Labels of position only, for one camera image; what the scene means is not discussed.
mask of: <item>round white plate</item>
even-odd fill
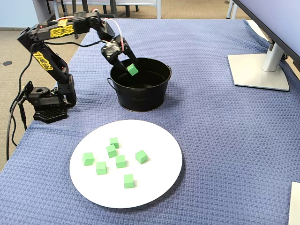
[[[119,140],[118,155],[125,155],[124,168],[117,169],[115,157],[108,158],[106,147],[112,137]],[[148,155],[143,164],[135,159],[140,150]],[[83,165],[85,152],[93,153],[93,165]],[[96,162],[103,161],[107,174],[97,175]],[[164,194],[177,180],[181,165],[180,147],[165,129],[141,120],[120,120],[99,127],[82,139],[71,157],[70,175],[76,189],[90,201],[110,208],[131,208]],[[134,188],[124,188],[125,174],[133,174]]]

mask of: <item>robotic arm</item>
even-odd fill
[[[75,13],[74,17],[68,16],[57,21],[37,24],[32,28],[25,29],[20,34],[19,42],[33,54],[33,57],[57,81],[58,85],[53,90],[44,87],[34,88],[32,82],[29,81],[25,86],[23,90],[25,97],[23,98],[34,106],[36,112],[33,118],[35,120],[52,123],[64,119],[67,117],[67,108],[76,104],[74,80],[72,75],[69,74],[67,63],[54,53],[44,41],[87,33],[90,28],[93,28],[98,33],[99,42],[106,42],[101,52],[110,64],[126,70],[118,59],[121,53],[127,55],[134,64],[138,63],[127,41],[124,38],[121,41],[120,35],[114,37],[115,33],[112,28],[100,17],[98,11],[91,13],[79,12]]]

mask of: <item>green cube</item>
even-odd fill
[[[131,64],[129,67],[127,67],[127,71],[130,73],[130,75],[134,76],[139,71],[135,68],[134,64]]]
[[[96,172],[97,175],[102,175],[107,173],[106,162],[96,163]]]
[[[86,152],[82,156],[82,162],[84,165],[93,165],[94,156],[92,152]]]
[[[146,154],[146,152],[144,152],[143,150],[140,150],[139,152],[137,152],[135,154],[135,159],[140,163],[143,164],[144,162],[146,162],[148,160],[148,156]]]
[[[113,144],[116,147],[116,149],[119,148],[119,143],[118,143],[118,138],[117,137],[110,138],[109,143]]]
[[[124,175],[124,188],[134,188],[135,187],[135,182],[133,180],[133,175],[128,174]]]
[[[125,156],[116,156],[116,165],[117,168],[126,167]]]
[[[116,147],[113,144],[106,147],[106,150],[109,158],[115,157],[117,155]]]

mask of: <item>computer monitor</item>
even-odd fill
[[[229,55],[234,84],[289,90],[279,62],[284,52],[300,69],[300,0],[234,0],[275,42],[267,54]]]

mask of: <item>blue tablecloth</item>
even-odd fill
[[[235,87],[227,55],[268,48],[245,20],[118,22],[137,57],[172,68],[164,104],[125,110],[106,81],[111,65],[100,45],[79,48],[69,64],[77,105],[66,120],[29,126],[0,174],[0,224],[287,224],[291,183],[300,181],[300,82],[287,63],[290,92]],[[96,40],[91,30],[82,43]],[[162,197],[116,210],[80,195],[69,161],[89,132],[124,119],[168,130],[183,167]]]

